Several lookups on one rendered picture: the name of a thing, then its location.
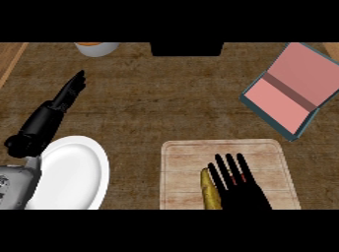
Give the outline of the black rectangular appliance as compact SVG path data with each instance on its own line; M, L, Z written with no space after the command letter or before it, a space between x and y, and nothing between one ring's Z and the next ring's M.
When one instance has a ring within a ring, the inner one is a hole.
M222 46L222 42L151 42L151 53L154 56L218 56Z

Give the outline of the white oval plate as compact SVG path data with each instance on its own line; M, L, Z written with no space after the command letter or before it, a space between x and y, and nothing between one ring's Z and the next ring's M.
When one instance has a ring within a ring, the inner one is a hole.
M43 151L43 177L29 210L98 210L110 186L110 160L86 136L54 141Z

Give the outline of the pink and teal open box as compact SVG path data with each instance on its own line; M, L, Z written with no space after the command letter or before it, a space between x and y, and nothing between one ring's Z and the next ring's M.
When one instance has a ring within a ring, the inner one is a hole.
M240 101L294 142L338 94L339 62L307 43L289 42Z

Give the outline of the yellow bell pepper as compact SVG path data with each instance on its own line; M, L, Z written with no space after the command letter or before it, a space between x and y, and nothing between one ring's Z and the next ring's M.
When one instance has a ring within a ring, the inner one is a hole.
M212 183L211 171L205 168L202 170L202 189L203 189L203 198L205 198L205 207L208 210L221 210L221 198L218 190Z

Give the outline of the white cup with orange content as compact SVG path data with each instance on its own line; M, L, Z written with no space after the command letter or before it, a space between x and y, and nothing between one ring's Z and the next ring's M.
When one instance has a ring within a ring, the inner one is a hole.
M120 44L117 42L76 42L76 46L86 56L103 57L117 50Z

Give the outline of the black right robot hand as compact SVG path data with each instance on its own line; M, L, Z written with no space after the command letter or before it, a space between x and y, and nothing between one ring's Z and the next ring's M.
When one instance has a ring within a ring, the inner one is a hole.
M271 211L273 206L258 185L243 154L233 158L215 155L209 163L212 181L218 190L221 206L227 211Z

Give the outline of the pale wooden cutting board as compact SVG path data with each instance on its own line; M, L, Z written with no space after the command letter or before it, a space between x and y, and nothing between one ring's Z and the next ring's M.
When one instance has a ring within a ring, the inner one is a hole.
M202 170L215 155L243 154L257 182L276 210L301 204L280 143L273 139L169 141L162 147L160 209L202 210Z

